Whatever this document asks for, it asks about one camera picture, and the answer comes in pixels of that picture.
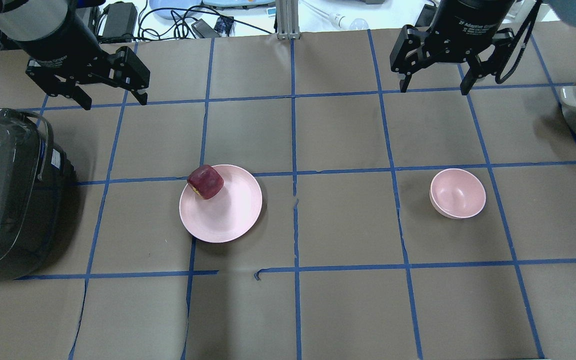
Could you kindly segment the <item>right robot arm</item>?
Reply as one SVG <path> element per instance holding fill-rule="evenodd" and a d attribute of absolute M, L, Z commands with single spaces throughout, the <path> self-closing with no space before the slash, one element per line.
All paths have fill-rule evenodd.
<path fill-rule="evenodd" d="M 460 84 L 464 96 L 487 76 L 503 84 L 521 62 L 542 4 L 536 0 L 513 30 L 502 28 L 512 0 L 442 0 L 427 29 L 407 24 L 398 34 L 390 69 L 400 77 L 400 92 L 407 92 L 414 73 L 437 63 L 468 65 Z"/>

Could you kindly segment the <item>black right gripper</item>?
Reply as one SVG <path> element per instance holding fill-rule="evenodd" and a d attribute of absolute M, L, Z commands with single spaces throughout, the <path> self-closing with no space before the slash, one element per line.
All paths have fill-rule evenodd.
<path fill-rule="evenodd" d="M 502 28 L 507 10 L 437 10 L 426 29 L 404 25 L 390 53 L 390 68 L 407 92 L 413 75 L 436 63 L 463 64 L 469 69 L 461 84 L 466 96 L 474 84 L 505 70 L 518 44 L 518 34 Z"/>

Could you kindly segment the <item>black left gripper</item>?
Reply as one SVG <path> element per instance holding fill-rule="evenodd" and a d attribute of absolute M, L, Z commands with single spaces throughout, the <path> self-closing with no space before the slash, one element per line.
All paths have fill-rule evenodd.
<path fill-rule="evenodd" d="M 147 105 L 151 71 L 129 46 L 103 50 L 81 20 L 62 20 L 48 34 L 26 40 L 25 52 L 26 75 L 50 97 L 73 100 L 89 111 L 92 99 L 81 86 L 105 84 Z"/>

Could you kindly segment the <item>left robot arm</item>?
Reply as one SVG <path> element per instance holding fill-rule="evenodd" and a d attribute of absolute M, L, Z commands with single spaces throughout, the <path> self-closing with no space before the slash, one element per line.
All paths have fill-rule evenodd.
<path fill-rule="evenodd" d="M 0 31 L 29 56 L 25 73 L 50 97 L 89 110 L 82 85 L 105 84 L 147 104 L 151 73 L 132 48 L 113 54 L 77 15 L 75 0 L 0 0 Z"/>

